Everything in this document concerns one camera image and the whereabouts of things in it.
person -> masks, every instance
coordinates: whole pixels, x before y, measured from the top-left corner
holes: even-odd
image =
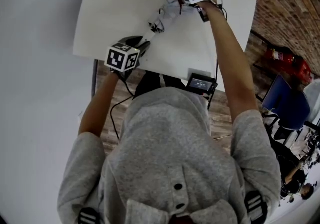
[[[199,6],[210,20],[230,108],[231,155],[211,138],[203,96],[159,88],[159,76],[147,72],[142,82],[150,87],[138,86],[143,94],[129,106],[119,145],[106,157],[100,136],[118,82],[109,73],[66,165],[57,206],[62,223],[258,224],[279,205],[279,163],[246,55],[221,11],[209,2]]]
[[[306,175],[301,170],[301,165],[305,163],[305,158],[297,158],[292,151],[280,142],[277,142],[269,135],[270,144],[273,148],[280,165],[281,171],[281,197],[285,198],[289,194],[300,194],[302,199],[307,200],[314,193],[311,183],[306,183]]]

brick wall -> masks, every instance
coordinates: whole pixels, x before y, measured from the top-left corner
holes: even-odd
[[[257,0],[252,29],[320,74],[320,0]]]

white table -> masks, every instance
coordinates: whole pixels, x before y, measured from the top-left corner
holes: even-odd
[[[105,60],[107,48],[126,36],[144,35],[147,20],[165,0],[83,0],[73,53]],[[241,47],[247,46],[257,0],[223,0]],[[182,15],[153,38],[139,68],[188,80],[190,73],[215,77],[216,49],[210,23],[197,12]],[[219,71],[218,90],[225,90]]]

small screen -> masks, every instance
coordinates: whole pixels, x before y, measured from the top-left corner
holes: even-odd
[[[212,84],[213,83],[209,82],[209,81],[193,78],[191,83],[190,83],[190,87],[194,87],[194,88],[202,89],[202,90],[205,90],[205,91],[209,91],[209,89],[211,88]]]

blue chair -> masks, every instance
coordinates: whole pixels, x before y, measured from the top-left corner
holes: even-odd
[[[310,114],[310,106],[305,94],[291,89],[280,75],[273,81],[263,99],[262,106],[275,113],[275,115],[265,115],[265,117],[276,117],[271,127],[279,119],[280,126],[289,130],[300,130]]]

